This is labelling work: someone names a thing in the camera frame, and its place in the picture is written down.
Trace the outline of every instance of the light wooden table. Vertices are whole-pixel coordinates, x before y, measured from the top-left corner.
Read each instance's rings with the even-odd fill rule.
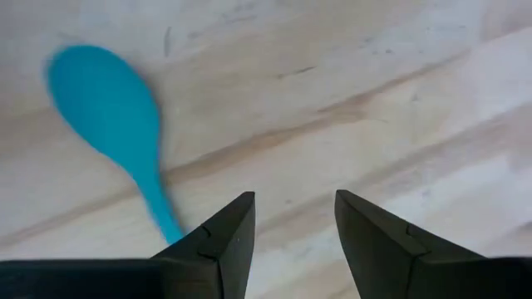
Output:
[[[127,176],[42,79],[57,47],[119,53],[153,87],[189,231],[257,192],[249,298],[352,298],[336,189],[477,252],[532,254],[528,0],[4,0],[0,258],[165,247]]]

